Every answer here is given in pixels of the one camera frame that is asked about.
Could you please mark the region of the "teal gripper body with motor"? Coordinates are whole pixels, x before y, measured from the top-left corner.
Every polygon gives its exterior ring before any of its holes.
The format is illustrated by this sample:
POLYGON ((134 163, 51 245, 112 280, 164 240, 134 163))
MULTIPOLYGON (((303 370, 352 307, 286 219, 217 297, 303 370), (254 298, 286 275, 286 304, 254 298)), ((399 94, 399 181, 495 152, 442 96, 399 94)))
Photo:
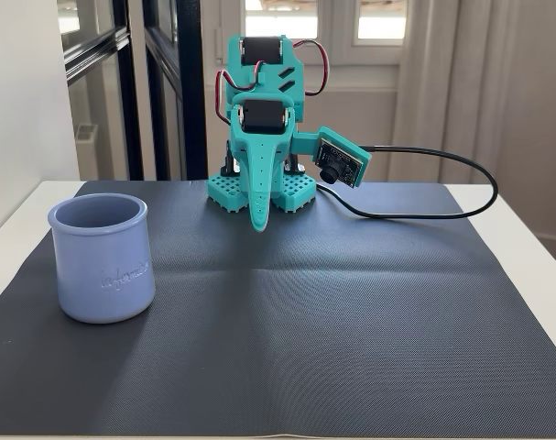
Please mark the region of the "teal gripper body with motor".
POLYGON ((297 132, 295 101, 283 93, 238 93, 228 105, 229 135, 290 136, 297 132))

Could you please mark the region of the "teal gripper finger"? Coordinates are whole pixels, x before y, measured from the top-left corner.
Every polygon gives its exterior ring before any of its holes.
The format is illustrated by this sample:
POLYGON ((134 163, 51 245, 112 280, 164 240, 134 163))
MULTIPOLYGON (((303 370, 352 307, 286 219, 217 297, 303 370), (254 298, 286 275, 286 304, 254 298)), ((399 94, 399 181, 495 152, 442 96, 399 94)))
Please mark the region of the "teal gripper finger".
POLYGON ((253 228, 263 232, 267 226, 275 169, 289 152, 291 134, 253 134, 234 132, 234 157, 246 180, 249 214, 253 228))

